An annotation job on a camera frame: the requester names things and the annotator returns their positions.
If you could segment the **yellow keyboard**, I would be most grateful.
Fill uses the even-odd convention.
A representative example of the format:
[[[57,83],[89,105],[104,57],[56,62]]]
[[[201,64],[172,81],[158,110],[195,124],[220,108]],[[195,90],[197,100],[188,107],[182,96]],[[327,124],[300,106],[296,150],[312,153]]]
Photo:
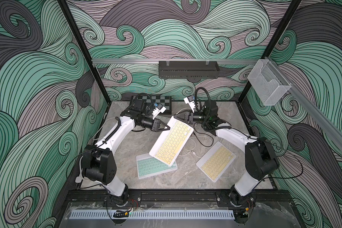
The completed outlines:
[[[171,117],[165,129],[158,137],[149,155],[171,167],[194,129],[188,124]]]
[[[236,159],[236,155],[220,142],[216,142],[196,163],[196,166],[212,181],[221,175]]]

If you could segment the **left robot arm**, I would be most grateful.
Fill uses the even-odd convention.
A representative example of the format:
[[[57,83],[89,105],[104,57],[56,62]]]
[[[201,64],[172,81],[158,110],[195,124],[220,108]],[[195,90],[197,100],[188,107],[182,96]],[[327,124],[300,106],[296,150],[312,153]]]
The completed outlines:
[[[157,119],[164,113],[166,107],[161,103],[151,102],[148,108],[146,102],[137,98],[116,117],[116,125],[95,145],[88,145],[82,154],[82,176],[104,187],[115,197],[125,196],[127,186],[117,176],[117,166],[114,154],[125,137],[137,126],[150,129],[153,132],[168,131],[170,127]]]

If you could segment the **green wireless keyboard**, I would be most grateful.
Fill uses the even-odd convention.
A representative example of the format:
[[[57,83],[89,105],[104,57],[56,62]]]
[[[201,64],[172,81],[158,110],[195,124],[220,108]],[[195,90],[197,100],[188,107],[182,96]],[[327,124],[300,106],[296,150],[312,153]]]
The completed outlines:
[[[151,157],[149,154],[136,156],[138,179],[157,176],[164,173],[173,172],[178,169],[177,163],[172,166]]]

